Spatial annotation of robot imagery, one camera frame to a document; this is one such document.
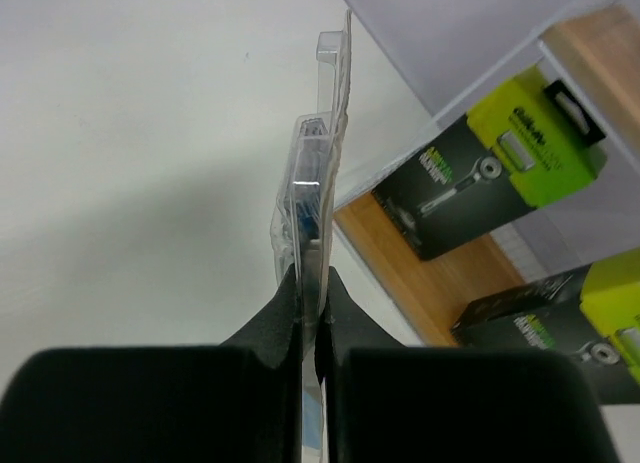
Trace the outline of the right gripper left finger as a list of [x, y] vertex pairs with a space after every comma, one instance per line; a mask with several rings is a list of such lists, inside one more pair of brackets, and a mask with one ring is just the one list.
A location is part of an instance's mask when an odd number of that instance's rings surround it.
[[295, 274], [218, 345], [53, 348], [1, 400], [5, 462], [297, 462]]

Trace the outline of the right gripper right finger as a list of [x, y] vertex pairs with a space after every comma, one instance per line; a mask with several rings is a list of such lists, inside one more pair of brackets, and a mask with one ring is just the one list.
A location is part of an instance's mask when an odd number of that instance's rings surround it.
[[328, 277], [316, 367], [332, 462], [615, 462], [577, 366], [540, 350], [401, 344]]

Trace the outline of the white blister razor pack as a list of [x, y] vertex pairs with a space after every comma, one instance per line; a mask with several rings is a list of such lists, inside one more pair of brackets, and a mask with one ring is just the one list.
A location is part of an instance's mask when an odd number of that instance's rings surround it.
[[338, 31], [320, 33], [317, 110], [294, 125], [276, 198], [270, 237], [276, 279], [294, 269], [302, 322], [302, 459], [324, 452], [324, 396], [315, 375], [314, 350], [327, 300], [336, 177], [348, 125], [352, 13]]

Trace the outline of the black green razor box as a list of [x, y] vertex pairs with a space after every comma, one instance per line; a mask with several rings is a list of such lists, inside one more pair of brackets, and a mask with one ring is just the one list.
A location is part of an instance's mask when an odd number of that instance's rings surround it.
[[462, 346], [562, 353], [581, 367], [602, 404], [636, 404], [639, 252], [476, 299], [451, 333]]
[[437, 258], [593, 183], [605, 137], [532, 66], [501, 83], [373, 189], [419, 259]]

